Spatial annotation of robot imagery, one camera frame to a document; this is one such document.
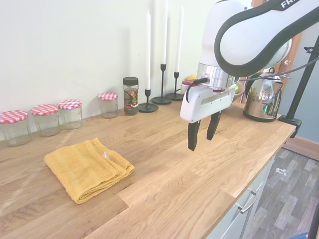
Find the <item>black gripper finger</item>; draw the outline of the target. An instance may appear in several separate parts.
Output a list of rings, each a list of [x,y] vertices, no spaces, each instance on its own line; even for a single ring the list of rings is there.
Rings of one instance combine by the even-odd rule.
[[[188,148],[192,151],[195,150],[197,145],[197,134],[200,126],[200,120],[188,124]]]
[[[221,111],[216,112],[216,113],[211,115],[210,123],[209,123],[209,126],[207,128],[207,135],[206,135],[206,138],[208,140],[213,139],[213,137],[216,133],[219,121],[220,121],[220,117],[221,117]]]

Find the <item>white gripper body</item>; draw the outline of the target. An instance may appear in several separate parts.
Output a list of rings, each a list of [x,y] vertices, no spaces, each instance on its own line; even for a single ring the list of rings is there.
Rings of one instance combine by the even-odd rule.
[[[228,108],[235,95],[235,84],[224,92],[216,93],[206,85],[192,87],[189,90],[188,101],[184,95],[180,117],[188,123],[194,123],[214,113]]]

